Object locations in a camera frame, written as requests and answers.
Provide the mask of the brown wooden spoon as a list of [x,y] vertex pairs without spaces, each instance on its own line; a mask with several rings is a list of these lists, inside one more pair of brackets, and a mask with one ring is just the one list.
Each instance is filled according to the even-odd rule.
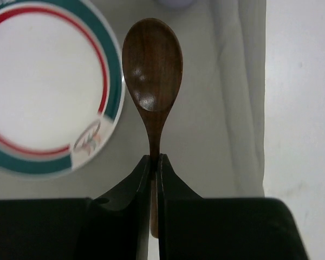
[[157,168],[166,119],[178,96],[183,77],[183,55],[173,30],[156,18],[136,22],[122,48],[122,68],[131,98],[145,125],[151,159],[150,228],[159,237]]

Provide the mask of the grey cloth placemat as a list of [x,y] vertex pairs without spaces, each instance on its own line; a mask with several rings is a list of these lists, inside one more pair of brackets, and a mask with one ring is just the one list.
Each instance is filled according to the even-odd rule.
[[161,152],[202,197],[262,197],[266,1],[95,1],[122,42],[138,20],[158,18],[183,52],[183,81]]

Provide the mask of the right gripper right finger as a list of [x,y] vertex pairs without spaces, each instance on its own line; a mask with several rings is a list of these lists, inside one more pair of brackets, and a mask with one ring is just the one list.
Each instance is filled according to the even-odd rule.
[[202,198],[174,172],[157,168],[161,259],[307,259],[288,207],[275,198]]

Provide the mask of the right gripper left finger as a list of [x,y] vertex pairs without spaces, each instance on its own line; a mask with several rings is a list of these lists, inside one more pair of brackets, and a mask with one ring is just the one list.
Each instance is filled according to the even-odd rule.
[[96,199],[0,200],[0,259],[146,259],[150,158]]

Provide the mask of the lilac plastic cup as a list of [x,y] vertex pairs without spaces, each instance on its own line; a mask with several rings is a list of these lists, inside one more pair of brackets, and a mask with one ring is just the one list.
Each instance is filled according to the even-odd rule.
[[170,9],[184,9],[192,5],[195,0],[156,0],[156,2]]

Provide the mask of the white plate green red rim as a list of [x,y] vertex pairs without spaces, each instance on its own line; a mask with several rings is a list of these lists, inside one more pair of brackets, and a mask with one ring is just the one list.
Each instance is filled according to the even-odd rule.
[[125,96],[116,36],[90,1],[0,1],[0,170],[41,177],[90,162]]

